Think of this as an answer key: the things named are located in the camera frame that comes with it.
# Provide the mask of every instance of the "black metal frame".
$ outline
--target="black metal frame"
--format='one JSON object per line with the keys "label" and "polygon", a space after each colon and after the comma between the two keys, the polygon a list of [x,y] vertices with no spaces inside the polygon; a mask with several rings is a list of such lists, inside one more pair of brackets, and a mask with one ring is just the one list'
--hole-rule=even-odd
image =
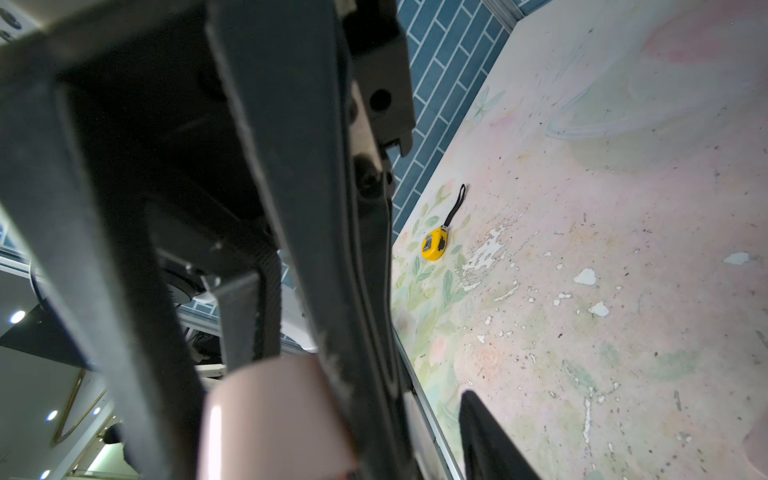
{"label": "black metal frame", "polygon": [[[415,124],[395,12],[358,2],[341,22],[318,0],[116,2],[0,51],[0,203],[147,478],[195,476],[203,398],[157,258],[217,297],[230,371],[276,355],[280,262],[264,211],[359,474],[418,475],[389,320],[382,152],[406,154]],[[368,150],[350,148],[361,112]]]}

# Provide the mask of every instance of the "tape measure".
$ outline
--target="tape measure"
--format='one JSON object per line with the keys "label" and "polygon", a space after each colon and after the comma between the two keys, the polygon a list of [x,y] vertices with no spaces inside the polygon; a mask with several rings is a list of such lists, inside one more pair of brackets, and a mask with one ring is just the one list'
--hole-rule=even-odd
{"label": "tape measure", "polygon": [[458,208],[464,203],[464,196],[466,194],[467,187],[462,184],[462,187],[458,190],[456,205],[453,206],[451,213],[445,218],[443,225],[435,228],[424,238],[422,242],[422,257],[433,262],[442,257],[442,253],[445,252],[445,248],[448,246],[448,225],[453,220],[453,216],[456,215]]}

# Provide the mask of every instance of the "black cable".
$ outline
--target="black cable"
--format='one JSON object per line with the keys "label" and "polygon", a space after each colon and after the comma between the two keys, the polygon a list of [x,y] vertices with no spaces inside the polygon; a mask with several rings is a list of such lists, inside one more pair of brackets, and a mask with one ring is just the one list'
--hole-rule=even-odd
{"label": "black cable", "polygon": [[447,227],[451,220],[453,220],[453,216],[456,215],[456,211],[458,211],[458,208],[464,203],[464,197],[467,194],[467,186],[462,184],[462,187],[458,189],[458,198],[456,199],[456,205],[453,206],[451,209],[451,213],[448,214],[448,216],[445,218],[445,223],[443,224],[444,227]]}
{"label": "black cable", "polygon": [[38,298],[38,304],[40,305],[40,308],[45,310],[45,305],[43,304],[43,296],[40,294],[40,286],[38,285],[38,278],[35,275],[35,266],[32,264],[32,262],[29,263],[29,284],[32,285],[32,291],[35,292],[35,296]]}

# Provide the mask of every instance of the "table surface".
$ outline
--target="table surface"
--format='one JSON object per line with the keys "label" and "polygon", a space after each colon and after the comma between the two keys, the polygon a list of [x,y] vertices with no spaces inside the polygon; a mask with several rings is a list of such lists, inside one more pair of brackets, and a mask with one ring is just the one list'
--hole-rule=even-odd
{"label": "table surface", "polygon": [[767,5],[553,0],[512,32],[393,247],[393,321],[459,462],[473,389],[546,480],[746,478]]}

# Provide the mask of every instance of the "ceiling light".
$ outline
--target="ceiling light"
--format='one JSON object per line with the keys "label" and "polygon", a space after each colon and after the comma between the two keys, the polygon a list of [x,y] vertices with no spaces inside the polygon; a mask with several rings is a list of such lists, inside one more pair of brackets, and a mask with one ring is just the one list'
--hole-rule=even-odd
{"label": "ceiling light", "polygon": [[11,323],[15,325],[16,323],[21,322],[26,314],[27,313],[24,310],[19,310],[18,312],[11,315]]}

